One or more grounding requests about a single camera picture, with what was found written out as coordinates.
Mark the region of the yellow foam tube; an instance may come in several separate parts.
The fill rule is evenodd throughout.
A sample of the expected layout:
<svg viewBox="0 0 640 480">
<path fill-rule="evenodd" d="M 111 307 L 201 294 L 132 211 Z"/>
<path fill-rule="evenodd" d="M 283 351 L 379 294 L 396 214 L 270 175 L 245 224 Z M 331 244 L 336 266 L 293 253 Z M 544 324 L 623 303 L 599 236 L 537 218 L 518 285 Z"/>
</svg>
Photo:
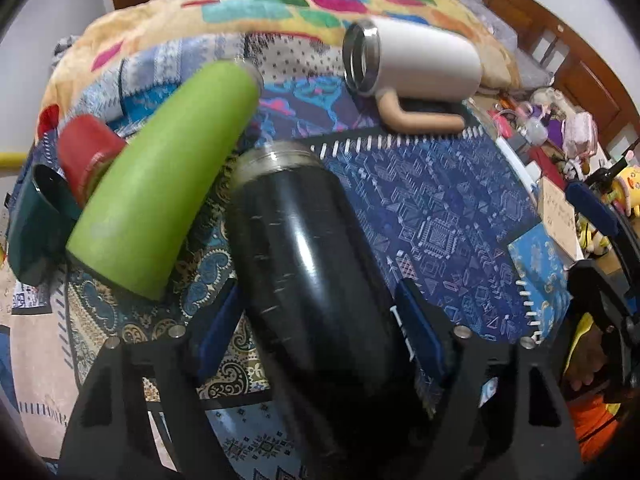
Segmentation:
<svg viewBox="0 0 640 480">
<path fill-rule="evenodd" d="M 28 157 L 27 153 L 20 152 L 1 152 L 0 153 L 0 169 L 15 170 L 20 169 L 24 165 Z"/>
</svg>

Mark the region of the plush doll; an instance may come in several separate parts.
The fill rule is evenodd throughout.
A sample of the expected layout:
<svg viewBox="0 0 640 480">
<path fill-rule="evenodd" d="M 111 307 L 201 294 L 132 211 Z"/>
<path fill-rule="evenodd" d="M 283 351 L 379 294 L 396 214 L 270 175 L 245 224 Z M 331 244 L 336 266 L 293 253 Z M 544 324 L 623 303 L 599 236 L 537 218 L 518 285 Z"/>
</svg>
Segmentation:
<svg viewBox="0 0 640 480">
<path fill-rule="evenodd" d="M 529 102 L 540 111 L 550 142 L 568 159 L 586 160 L 597 154 L 598 127 L 589 112 L 578 110 L 560 90 L 551 87 L 534 91 Z"/>
</svg>

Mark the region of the colourful squares yellow duvet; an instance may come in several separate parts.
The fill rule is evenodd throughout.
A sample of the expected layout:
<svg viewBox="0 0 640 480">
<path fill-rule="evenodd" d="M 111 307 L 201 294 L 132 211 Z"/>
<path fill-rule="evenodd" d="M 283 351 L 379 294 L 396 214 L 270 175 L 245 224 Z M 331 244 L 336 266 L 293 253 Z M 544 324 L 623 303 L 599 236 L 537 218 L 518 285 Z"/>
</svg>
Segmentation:
<svg viewBox="0 0 640 480">
<path fill-rule="evenodd" d="M 273 32 L 338 47 L 348 25 L 368 15 L 424 23 L 465 36 L 480 55 L 483 87 L 520 88 L 514 53 L 460 0 L 150 0 L 107 13 L 80 35 L 47 83 L 35 138 L 55 129 L 82 90 L 107 67 L 166 41 Z"/>
</svg>

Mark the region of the cardboard note card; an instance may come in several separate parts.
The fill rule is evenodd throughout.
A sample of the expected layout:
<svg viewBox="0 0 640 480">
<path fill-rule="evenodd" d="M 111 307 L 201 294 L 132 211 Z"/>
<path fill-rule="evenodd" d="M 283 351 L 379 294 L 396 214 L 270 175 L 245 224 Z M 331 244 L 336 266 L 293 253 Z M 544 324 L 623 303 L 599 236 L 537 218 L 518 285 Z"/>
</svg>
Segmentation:
<svg viewBox="0 0 640 480">
<path fill-rule="evenodd" d="M 584 258 L 576 234 L 575 209 L 549 178 L 538 181 L 538 214 L 548 235 L 570 262 Z"/>
</svg>

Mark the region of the yellow plush toy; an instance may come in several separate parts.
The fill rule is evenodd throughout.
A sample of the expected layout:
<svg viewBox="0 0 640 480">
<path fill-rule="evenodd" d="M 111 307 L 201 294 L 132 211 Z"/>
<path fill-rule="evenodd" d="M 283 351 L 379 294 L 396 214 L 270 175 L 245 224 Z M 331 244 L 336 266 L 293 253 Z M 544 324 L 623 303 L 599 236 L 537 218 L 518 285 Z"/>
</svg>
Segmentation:
<svg viewBox="0 0 640 480">
<path fill-rule="evenodd" d="M 612 183 L 614 203 L 627 217 L 640 216 L 640 171 L 638 166 L 620 170 Z"/>
</svg>

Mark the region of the black thermos bottle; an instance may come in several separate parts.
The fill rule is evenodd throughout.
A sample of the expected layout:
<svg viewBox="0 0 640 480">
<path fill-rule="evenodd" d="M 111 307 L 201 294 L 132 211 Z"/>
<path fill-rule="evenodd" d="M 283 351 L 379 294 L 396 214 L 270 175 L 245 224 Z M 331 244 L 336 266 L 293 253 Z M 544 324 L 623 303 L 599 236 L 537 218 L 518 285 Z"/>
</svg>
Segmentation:
<svg viewBox="0 0 640 480">
<path fill-rule="evenodd" d="M 340 180 L 306 146 L 240 156 L 226 228 L 274 403 L 313 479 L 413 479 L 427 411 Z"/>
</svg>

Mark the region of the wooden headboard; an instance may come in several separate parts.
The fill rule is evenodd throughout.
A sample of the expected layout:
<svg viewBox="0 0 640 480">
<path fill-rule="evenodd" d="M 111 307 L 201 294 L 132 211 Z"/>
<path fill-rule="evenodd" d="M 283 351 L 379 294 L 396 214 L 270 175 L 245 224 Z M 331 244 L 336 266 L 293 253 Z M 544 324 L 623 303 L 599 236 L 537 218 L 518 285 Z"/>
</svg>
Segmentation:
<svg viewBox="0 0 640 480">
<path fill-rule="evenodd" d="M 521 50 L 552 70 L 555 88 L 593 114 L 605 151 L 638 151 L 638 108 L 591 40 L 539 0 L 480 3 L 515 30 Z"/>
</svg>

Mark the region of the dark green cup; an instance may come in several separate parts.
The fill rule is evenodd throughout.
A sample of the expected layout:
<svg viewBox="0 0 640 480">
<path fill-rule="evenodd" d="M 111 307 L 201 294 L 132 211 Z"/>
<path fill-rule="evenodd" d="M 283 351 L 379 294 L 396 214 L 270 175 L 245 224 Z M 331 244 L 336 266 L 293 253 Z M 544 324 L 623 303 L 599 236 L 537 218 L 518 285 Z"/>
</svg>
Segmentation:
<svg viewBox="0 0 640 480">
<path fill-rule="evenodd" d="M 8 261 L 16 278 L 27 285 L 47 281 L 63 259 L 81 209 L 66 180 L 54 169 L 29 169 L 10 219 Z"/>
</svg>

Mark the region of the green thermos bottle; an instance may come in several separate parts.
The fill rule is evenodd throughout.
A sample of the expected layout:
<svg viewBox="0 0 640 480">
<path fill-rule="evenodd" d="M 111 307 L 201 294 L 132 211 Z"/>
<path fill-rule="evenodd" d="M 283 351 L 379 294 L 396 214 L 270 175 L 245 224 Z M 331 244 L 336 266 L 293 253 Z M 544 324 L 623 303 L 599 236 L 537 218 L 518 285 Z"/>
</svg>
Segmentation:
<svg viewBox="0 0 640 480">
<path fill-rule="evenodd" d="M 101 281 L 160 300 L 222 165 L 255 114 L 264 83 L 250 62 L 204 65 L 117 156 L 66 244 Z"/>
</svg>

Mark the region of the red cup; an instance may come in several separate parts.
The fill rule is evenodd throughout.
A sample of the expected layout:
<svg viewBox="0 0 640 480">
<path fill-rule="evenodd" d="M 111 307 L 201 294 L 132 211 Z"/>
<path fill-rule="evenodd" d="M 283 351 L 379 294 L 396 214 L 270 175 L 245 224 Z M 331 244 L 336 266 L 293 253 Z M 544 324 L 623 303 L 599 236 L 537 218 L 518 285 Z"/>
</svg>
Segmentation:
<svg viewBox="0 0 640 480">
<path fill-rule="evenodd" d="M 58 161 L 76 202 L 84 208 L 127 142 L 90 114 L 70 120 L 58 138 Z"/>
</svg>

